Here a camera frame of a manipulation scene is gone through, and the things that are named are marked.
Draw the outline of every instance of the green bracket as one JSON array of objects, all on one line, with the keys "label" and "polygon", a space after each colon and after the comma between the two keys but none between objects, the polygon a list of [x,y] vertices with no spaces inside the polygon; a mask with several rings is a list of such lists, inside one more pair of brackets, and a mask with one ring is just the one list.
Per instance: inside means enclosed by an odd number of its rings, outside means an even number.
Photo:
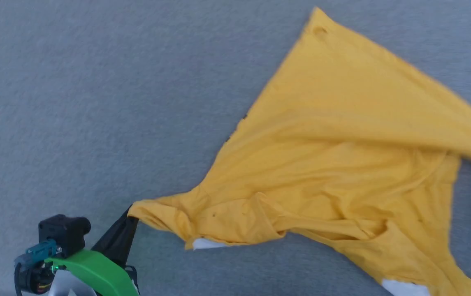
[{"label": "green bracket", "polygon": [[66,259],[47,258],[53,268],[65,266],[75,277],[102,296],[138,296],[128,273],[96,251],[82,250]]}]

